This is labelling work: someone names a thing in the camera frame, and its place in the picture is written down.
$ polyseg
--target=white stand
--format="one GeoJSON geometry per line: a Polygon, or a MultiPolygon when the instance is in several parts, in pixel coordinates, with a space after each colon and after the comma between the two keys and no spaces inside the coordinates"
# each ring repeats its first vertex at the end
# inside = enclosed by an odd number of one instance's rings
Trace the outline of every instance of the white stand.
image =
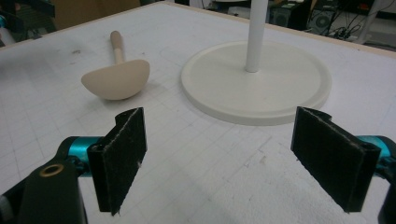
{"type": "Polygon", "coordinates": [[[15,44],[15,40],[12,38],[9,31],[6,28],[2,28],[1,26],[0,26],[0,36],[1,36],[1,40],[5,45],[15,44]]]}
{"type": "Polygon", "coordinates": [[[206,114],[237,124],[277,125],[293,122],[298,105],[320,108],[326,102],[332,79],[318,59],[295,47],[262,43],[267,4],[252,1],[248,43],[205,49],[183,68],[183,89],[206,114]]]}
{"type": "Polygon", "coordinates": [[[376,14],[378,14],[378,11],[381,9],[380,8],[381,2],[382,1],[380,1],[380,0],[374,0],[373,5],[369,11],[367,18],[366,18],[366,21],[363,25],[363,28],[361,28],[361,33],[359,34],[358,39],[356,39],[354,41],[355,43],[364,44],[367,41],[367,39],[366,39],[367,33],[370,30],[371,24],[373,24],[376,14]]]}

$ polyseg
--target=black foam pad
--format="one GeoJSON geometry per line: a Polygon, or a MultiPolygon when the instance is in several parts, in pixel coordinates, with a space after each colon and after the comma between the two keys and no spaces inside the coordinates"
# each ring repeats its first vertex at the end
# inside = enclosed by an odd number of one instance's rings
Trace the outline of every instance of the black foam pad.
{"type": "Polygon", "coordinates": [[[120,211],[147,151],[143,108],[116,116],[116,127],[88,148],[100,211],[120,211]]]}
{"type": "Polygon", "coordinates": [[[345,212],[359,212],[380,148],[331,122],[331,116],[298,107],[291,150],[345,212]]]}

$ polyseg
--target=wooden handle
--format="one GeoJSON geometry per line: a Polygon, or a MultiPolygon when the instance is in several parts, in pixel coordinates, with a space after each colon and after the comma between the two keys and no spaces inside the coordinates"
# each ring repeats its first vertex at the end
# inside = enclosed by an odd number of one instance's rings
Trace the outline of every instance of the wooden handle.
{"type": "Polygon", "coordinates": [[[114,57],[116,59],[116,64],[123,63],[123,55],[122,55],[122,37],[120,32],[113,31],[110,34],[111,45],[114,50],[114,57]]]}

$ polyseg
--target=white table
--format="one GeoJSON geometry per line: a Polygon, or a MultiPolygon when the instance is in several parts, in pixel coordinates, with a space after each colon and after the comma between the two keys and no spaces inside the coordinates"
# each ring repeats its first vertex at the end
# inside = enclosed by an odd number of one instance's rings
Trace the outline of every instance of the white table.
{"type": "MultiPolygon", "coordinates": [[[[90,223],[376,223],[385,180],[373,179],[361,213],[346,214],[291,152],[292,123],[235,125],[187,100],[179,83],[185,62],[247,38],[243,19],[158,3],[0,49],[0,192],[51,159],[66,137],[105,135],[114,116],[143,106],[148,153],[120,215],[100,213],[92,180],[79,179],[90,223]],[[146,88],[117,102],[80,83],[113,64],[113,30],[124,36],[126,60],[151,65],[146,88]]],[[[264,39],[328,66],[333,86],[321,110],[333,122],[396,140],[394,52],[271,25],[264,39]]]]}

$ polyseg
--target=white round base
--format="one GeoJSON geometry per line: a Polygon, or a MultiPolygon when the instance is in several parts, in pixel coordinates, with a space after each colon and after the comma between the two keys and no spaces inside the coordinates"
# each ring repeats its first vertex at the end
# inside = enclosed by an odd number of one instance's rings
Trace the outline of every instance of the white round base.
{"type": "Polygon", "coordinates": [[[198,109],[244,125],[293,122],[297,106],[320,108],[332,88],[328,69],[295,47],[264,42],[261,70],[245,70],[248,43],[232,42],[193,56],[181,73],[187,97],[198,109]]]}

